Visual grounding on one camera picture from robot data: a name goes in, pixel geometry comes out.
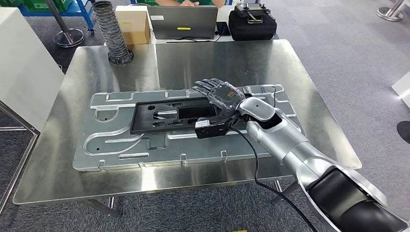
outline green shirt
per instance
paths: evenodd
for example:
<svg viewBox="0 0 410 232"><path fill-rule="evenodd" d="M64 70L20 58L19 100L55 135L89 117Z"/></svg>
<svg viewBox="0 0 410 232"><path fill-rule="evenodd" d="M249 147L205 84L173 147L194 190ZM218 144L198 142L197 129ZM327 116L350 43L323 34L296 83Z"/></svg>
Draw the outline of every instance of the green shirt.
<svg viewBox="0 0 410 232"><path fill-rule="evenodd" d="M184 0L176 0L176 1L179 3L182 3ZM211 0L190 0L190 1L192 2L198 1L200 6L207 6L207 5L213 6L214 5L214 3Z"/></svg>

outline stainless steel table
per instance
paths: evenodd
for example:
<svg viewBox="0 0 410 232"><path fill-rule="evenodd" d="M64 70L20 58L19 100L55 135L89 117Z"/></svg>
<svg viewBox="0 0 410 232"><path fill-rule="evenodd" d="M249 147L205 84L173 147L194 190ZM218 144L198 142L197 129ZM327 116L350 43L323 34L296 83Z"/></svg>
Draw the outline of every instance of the stainless steel table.
<svg viewBox="0 0 410 232"><path fill-rule="evenodd" d="M115 67L108 63L106 47L77 48L15 193L15 204L78 200L119 216L111 209L112 201L109 208L94 199L253 181L253 159L92 173L80 173L72 167L92 94L184 89L203 78L219 78L234 86L283 85L311 143L341 164L361 168L287 40L148 44L130 49L134 60ZM259 178L290 177L274 159L263 159Z"/></svg>

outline black cable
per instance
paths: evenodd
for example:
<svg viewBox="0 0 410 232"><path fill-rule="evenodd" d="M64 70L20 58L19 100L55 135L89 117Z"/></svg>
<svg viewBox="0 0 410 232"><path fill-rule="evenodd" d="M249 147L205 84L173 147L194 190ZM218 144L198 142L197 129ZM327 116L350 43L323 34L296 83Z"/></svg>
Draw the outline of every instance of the black cable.
<svg viewBox="0 0 410 232"><path fill-rule="evenodd" d="M196 40L189 38L189 37L183 37L183 38L176 39L176 40L191 40L191 41L197 42Z"/></svg>
<svg viewBox="0 0 410 232"><path fill-rule="evenodd" d="M273 86L273 88L275 89L275 91L273 92L273 107L276 106L276 86Z"/></svg>
<svg viewBox="0 0 410 232"><path fill-rule="evenodd" d="M221 38L221 36L223 35L224 32L225 32L225 28L222 30L222 32L220 33L220 35L219 35L219 37L217 38L217 40L215 40L215 41L213 41L213 42L217 42L217 41Z"/></svg>
<svg viewBox="0 0 410 232"><path fill-rule="evenodd" d="M228 129L235 131L236 133L238 133L240 136L242 136L246 142L249 144L249 146L252 148L253 153L255 154L255 160L256 160L256 169L255 169L255 182L257 185L264 187L265 189L268 189L272 192L274 192L275 194L277 194L278 196L280 196L282 199L284 199L290 206L292 206L292 208L294 210L296 210L296 212L303 218L303 220L307 223L307 225L312 229L313 232L317 232L316 228L313 226L313 224L309 221L309 219L302 213L302 211L300 211L300 209L297 208L296 205L294 205L291 200L289 200L285 195L283 195L281 192L277 191L276 189L262 184L261 182L258 181L258 169L259 169L259 158L258 158L258 154L256 153L255 148L253 147L253 145L250 143L249 139L247 137L245 137L245 135L240 132L239 130L232 128L232 127L228 127Z"/></svg>

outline robot finger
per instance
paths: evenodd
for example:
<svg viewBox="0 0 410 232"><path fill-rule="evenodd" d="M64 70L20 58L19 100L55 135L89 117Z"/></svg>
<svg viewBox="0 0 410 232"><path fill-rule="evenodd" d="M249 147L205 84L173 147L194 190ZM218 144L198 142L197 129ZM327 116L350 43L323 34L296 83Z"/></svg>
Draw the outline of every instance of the robot finger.
<svg viewBox="0 0 410 232"><path fill-rule="evenodd" d="M216 81L214 81L214 80L212 80L212 79L209 80L209 83L213 84L215 87L220 84L219 82L216 82Z"/></svg>
<svg viewBox="0 0 410 232"><path fill-rule="evenodd" d="M212 87L215 87L215 86L218 85L217 83L215 83L215 82L213 82L213 81L211 81L211 80L209 80L209 79L204 79L204 80L202 80L202 82L207 83L208 85L210 85L210 86L212 86Z"/></svg>
<svg viewBox="0 0 410 232"><path fill-rule="evenodd" d="M204 96L208 96L208 94L209 94L208 90L206 90L204 88L201 88L201 87L198 87L198 86L193 86L192 89L202 93Z"/></svg>
<svg viewBox="0 0 410 232"><path fill-rule="evenodd" d="M205 90L208 90L208 91L211 91L211 89L213 88L213 86L211 86L207 82L203 82L203 81L195 81L195 84L198 85L199 87L204 88Z"/></svg>
<svg viewBox="0 0 410 232"><path fill-rule="evenodd" d="M216 82L216 83L218 83L218 84L225 84L225 82L223 82L223 81L221 81L221 80L219 80L219 79L217 79L217 78L212 78L211 81L214 81L214 82Z"/></svg>

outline laptop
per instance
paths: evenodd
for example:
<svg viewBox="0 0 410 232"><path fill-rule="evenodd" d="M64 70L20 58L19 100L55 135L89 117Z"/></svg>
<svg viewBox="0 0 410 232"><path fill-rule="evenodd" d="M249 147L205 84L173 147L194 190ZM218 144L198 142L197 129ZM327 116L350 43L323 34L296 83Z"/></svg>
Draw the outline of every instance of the laptop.
<svg viewBox="0 0 410 232"><path fill-rule="evenodd" d="M216 6L148 6L148 13L158 40L215 37Z"/></svg>

